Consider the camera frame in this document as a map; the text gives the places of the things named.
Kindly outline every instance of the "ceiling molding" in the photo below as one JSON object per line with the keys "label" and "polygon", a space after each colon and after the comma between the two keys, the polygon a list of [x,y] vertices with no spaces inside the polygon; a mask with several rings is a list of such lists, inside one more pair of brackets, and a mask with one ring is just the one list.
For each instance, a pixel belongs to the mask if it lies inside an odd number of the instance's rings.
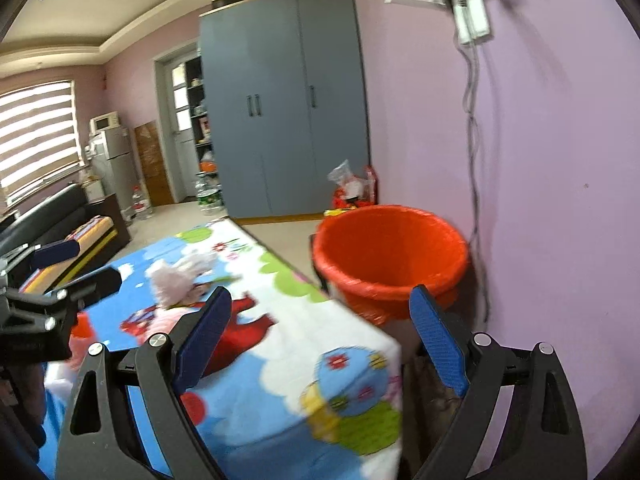
{"label": "ceiling molding", "polygon": [[100,46],[67,45],[23,48],[0,54],[0,76],[69,64],[103,64],[173,20],[201,9],[212,0],[165,0],[121,28]]}

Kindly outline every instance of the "wardrobe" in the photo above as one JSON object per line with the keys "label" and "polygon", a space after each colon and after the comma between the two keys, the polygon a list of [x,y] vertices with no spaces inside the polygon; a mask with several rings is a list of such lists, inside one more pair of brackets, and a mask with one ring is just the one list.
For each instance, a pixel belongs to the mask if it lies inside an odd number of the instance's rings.
{"label": "wardrobe", "polygon": [[230,216],[322,212],[369,164],[353,0],[247,0],[203,14],[211,141]]}

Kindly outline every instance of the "striped cushion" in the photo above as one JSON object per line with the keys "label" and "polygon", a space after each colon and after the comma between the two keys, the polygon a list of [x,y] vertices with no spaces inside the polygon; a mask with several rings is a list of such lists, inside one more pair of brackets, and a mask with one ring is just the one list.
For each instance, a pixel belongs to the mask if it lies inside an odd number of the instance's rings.
{"label": "striped cushion", "polygon": [[20,291],[43,294],[56,286],[65,285],[74,279],[84,266],[117,235],[118,231],[111,218],[106,216],[92,218],[66,237],[66,240],[76,240],[80,244],[80,254],[71,260],[36,270],[22,284]]}

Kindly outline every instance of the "cartoon print tablecloth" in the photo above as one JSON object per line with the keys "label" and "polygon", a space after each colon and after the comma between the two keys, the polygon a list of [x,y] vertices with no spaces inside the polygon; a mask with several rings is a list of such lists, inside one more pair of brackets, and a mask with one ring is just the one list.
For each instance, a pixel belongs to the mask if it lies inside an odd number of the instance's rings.
{"label": "cartoon print tablecloth", "polygon": [[[214,269],[196,280],[182,305],[156,309],[145,270],[158,258],[175,263],[194,244],[218,253]],[[182,396],[230,480],[396,478],[400,350],[385,333],[328,300],[229,219],[113,266],[123,277],[120,293],[87,311],[112,351],[168,332],[217,285],[231,292],[232,320],[206,377]],[[152,466],[170,474],[142,396],[130,391]]]}

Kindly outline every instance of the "electrical cord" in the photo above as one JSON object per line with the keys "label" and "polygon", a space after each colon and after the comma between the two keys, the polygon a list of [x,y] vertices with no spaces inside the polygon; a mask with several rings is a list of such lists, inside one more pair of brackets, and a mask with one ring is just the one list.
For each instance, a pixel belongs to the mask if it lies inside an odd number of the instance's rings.
{"label": "electrical cord", "polygon": [[478,56],[478,46],[474,40],[476,34],[473,27],[473,21],[467,7],[466,0],[458,0],[462,8],[462,15],[465,21],[466,30],[469,32],[470,47],[468,50],[460,45],[460,38],[458,35],[458,29],[454,35],[454,45],[462,57],[465,59],[467,65],[467,83],[465,93],[462,99],[462,107],[466,114],[466,149],[468,157],[468,172],[469,182],[471,184],[471,201],[473,212],[473,228],[471,236],[469,238],[469,248],[471,250],[474,266],[476,268],[476,280],[478,282],[478,289],[482,295],[484,303],[484,316],[482,317],[482,323],[487,324],[489,315],[491,312],[491,301],[488,290],[488,279],[486,273],[486,266],[484,264],[484,258],[482,257],[482,240],[480,232],[480,215],[481,215],[481,201],[480,192],[478,189],[478,180],[476,178],[476,157],[480,149],[481,143],[481,131],[476,120],[476,103],[478,100],[478,83],[480,81],[480,61]]}

